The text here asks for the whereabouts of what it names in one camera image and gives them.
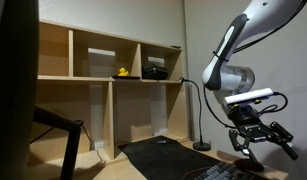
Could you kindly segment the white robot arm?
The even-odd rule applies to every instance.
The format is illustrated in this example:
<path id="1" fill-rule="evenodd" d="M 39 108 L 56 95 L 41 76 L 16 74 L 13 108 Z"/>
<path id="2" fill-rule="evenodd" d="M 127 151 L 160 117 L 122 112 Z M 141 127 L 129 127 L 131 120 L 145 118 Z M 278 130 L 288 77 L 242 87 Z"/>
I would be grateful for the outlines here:
<path id="1" fill-rule="evenodd" d="M 290 146 L 293 136 L 276 122 L 265 125 L 254 104 L 277 93 L 269 88 L 254 90 L 255 75 L 248 67 L 230 66 L 233 54 L 277 32 L 305 6 L 307 0 L 251 0 L 243 13 L 229 25 L 210 63 L 202 73 L 202 82 L 212 91 L 228 119 L 234 124 L 229 136 L 233 148 L 253 158 L 250 143 L 273 142 L 293 160 L 298 155 Z"/>

